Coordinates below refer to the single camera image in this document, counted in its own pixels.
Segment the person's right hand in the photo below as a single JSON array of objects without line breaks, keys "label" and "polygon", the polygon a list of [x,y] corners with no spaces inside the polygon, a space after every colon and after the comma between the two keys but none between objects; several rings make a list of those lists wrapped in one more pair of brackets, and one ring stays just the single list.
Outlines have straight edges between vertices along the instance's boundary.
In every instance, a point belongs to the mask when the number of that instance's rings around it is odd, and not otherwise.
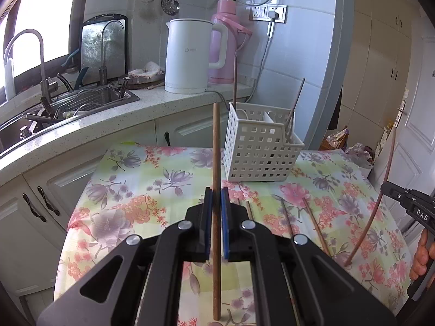
[{"label": "person's right hand", "polygon": [[428,245],[428,234],[429,231],[424,229],[420,236],[420,240],[417,246],[417,251],[414,254],[413,263],[409,276],[412,281],[418,279],[418,277],[423,276],[427,272],[427,265],[430,259],[435,259],[435,246],[434,242]]}]

